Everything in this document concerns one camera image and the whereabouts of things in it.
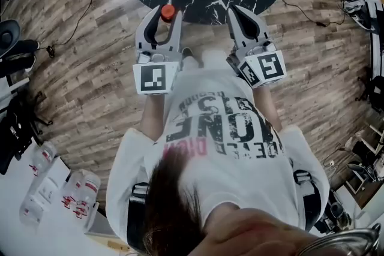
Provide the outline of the grey office chair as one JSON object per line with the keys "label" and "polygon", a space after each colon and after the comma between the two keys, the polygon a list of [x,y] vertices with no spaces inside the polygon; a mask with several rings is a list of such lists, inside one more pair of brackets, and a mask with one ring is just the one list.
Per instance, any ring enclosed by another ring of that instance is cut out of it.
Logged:
{"label": "grey office chair", "polygon": [[20,25],[14,19],[0,22],[0,59],[5,56],[20,38]]}

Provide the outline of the pile of red tags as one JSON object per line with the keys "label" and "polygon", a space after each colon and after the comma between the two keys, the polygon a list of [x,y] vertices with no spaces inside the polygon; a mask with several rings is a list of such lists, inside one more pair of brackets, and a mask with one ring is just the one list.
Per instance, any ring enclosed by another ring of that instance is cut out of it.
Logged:
{"label": "pile of red tags", "polygon": [[89,215],[90,202],[85,197],[63,196],[61,200],[64,207],[75,214],[78,219],[85,219]]}

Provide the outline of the person's grey shoe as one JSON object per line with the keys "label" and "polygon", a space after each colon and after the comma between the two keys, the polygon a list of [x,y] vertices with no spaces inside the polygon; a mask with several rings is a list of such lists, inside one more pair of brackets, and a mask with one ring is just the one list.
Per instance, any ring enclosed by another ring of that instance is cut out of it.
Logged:
{"label": "person's grey shoe", "polygon": [[184,70],[195,69],[199,67],[199,63],[195,59],[192,50],[185,47],[182,50],[182,66]]}

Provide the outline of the white desk frame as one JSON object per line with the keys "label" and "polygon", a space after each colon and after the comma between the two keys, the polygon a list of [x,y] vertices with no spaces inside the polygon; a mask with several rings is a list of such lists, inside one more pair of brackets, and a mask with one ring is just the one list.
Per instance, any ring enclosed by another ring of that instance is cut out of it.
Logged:
{"label": "white desk frame", "polygon": [[12,93],[12,91],[15,91],[16,89],[26,85],[30,81],[29,77],[21,79],[20,81],[16,82],[13,85],[9,85],[7,78],[1,78],[0,79],[0,97],[7,96]]}

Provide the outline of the black and white device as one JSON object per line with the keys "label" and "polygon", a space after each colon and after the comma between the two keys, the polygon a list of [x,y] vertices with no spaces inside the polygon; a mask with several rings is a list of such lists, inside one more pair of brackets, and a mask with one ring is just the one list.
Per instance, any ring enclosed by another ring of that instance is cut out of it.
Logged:
{"label": "black and white device", "polygon": [[378,34],[379,24],[377,17],[372,17],[367,4],[363,0],[342,0],[344,12],[351,17],[362,29]]}

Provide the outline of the person's left forearm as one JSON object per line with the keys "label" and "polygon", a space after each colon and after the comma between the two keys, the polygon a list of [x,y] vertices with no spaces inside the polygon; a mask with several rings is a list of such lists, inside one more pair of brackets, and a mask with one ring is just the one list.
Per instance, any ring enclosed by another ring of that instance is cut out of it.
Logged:
{"label": "person's left forearm", "polygon": [[164,95],[148,95],[145,100],[139,131],[157,141],[164,131]]}

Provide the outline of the person's right forearm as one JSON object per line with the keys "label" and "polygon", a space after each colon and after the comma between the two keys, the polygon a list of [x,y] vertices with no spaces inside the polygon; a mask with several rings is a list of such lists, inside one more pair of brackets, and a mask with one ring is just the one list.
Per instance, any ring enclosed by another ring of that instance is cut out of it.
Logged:
{"label": "person's right forearm", "polygon": [[276,131],[283,129],[280,117],[272,99],[272,94],[269,86],[260,86],[253,89],[253,99],[255,107],[264,115],[271,123]]}

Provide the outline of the white printed T-shirt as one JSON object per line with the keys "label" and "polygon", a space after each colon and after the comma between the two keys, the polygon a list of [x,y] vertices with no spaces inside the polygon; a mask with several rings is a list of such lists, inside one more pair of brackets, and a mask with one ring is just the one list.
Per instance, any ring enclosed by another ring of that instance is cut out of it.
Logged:
{"label": "white printed T-shirt", "polygon": [[201,220],[215,206],[255,208],[305,228],[304,202],[293,173],[304,170],[320,192],[322,215],[329,182],[302,131],[277,132],[255,108],[251,88],[228,70],[195,69],[178,74],[166,99],[165,127],[157,141],[131,128],[122,138],[110,172],[106,214],[114,232],[127,237],[128,198],[146,182],[168,150],[190,157],[181,178],[197,189]]}

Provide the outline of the clear plastic bottle red label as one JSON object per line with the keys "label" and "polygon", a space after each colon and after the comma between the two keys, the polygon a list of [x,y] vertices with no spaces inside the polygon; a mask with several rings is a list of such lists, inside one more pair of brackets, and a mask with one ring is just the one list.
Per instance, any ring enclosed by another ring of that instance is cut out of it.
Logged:
{"label": "clear plastic bottle red label", "polygon": [[38,176],[40,173],[43,173],[51,165],[56,154],[56,147],[51,141],[45,141],[39,146],[32,154],[31,167],[34,174]]}
{"label": "clear plastic bottle red label", "polygon": [[31,197],[26,196],[19,210],[20,221],[28,227],[37,228],[43,217],[43,212],[44,210],[39,204]]}
{"label": "clear plastic bottle red label", "polygon": [[92,206],[96,201],[100,185],[101,180],[96,174],[92,172],[86,173],[80,187],[79,200]]}
{"label": "clear plastic bottle red label", "polygon": [[80,170],[72,173],[64,186],[63,196],[76,201],[82,181],[83,173]]}

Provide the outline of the small orange-red ball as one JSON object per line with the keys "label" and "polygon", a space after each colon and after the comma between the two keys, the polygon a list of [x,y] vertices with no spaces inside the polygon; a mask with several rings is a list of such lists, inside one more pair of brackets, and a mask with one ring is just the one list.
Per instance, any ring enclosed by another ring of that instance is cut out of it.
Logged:
{"label": "small orange-red ball", "polygon": [[176,9],[173,5],[166,4],[161,8],[161,19],[166,23],[171,23],[174,15],[176,14]]}

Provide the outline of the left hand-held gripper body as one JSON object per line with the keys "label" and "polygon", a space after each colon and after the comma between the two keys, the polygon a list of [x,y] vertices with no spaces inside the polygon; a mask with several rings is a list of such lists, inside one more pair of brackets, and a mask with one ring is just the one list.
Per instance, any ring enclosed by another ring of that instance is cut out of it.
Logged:
{"label": "left hand-held gripper body", "polygon": [[141,95],[169,94],[181,67],[180,52],[138,50],[133,65],[136,91]]}

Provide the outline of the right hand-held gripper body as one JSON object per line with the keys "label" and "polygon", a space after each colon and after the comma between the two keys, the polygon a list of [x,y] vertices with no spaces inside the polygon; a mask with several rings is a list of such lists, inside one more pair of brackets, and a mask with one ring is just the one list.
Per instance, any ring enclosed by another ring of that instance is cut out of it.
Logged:
{"label": "right hand-held gripper body", "polygon": [[232,64],[239,77],[253,89],[287,76],[281,50],[270,40],[252,41],[232,52]]}

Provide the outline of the silver glasses frame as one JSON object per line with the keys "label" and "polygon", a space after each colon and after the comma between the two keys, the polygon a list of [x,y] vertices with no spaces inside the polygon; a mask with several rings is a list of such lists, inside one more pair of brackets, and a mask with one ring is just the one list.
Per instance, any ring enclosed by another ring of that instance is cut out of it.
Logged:
{"label": "silver glasses frame", "polygon": [[307,244],[295,256],[378,256],[381,224],[330,234]]}

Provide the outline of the black office chair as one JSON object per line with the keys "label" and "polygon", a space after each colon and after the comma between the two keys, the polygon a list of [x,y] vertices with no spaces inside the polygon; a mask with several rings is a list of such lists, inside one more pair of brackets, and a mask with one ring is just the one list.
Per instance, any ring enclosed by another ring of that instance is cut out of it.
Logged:
{"label": "black office chair", "polygon": [[368,100],[371,107],[381,114],[384,112],[384,77],[376,76],[375,78],[364,81],[360,77],[357,78],[365,86],[360,97],[356,97],[355,101]]}
{"label": "black office chair", "polygon": [[360,132],[349,138],[345,144],[345,149],[355,154],[359,161],[351,161],[347,167],[365,182],[384,182],[384,131],[376,129],[374,126],[368,126],[379,136],[375,146],[369,144]]}
{"label": "black office chair", "polygon": [[42,142],[39,136],[42,130],[37,128],[36,123],[46,127],[53,124],[52,121],[44,121],[39,118],[35,109],[38,99],[43,97],[39,91],[33,100],[28,99],[27,92],[23,91],[13,97],[8,106],[0,109],[0,174],[5,175],[13,158],[18,161],[23,153],[35,141],[38,145]]}

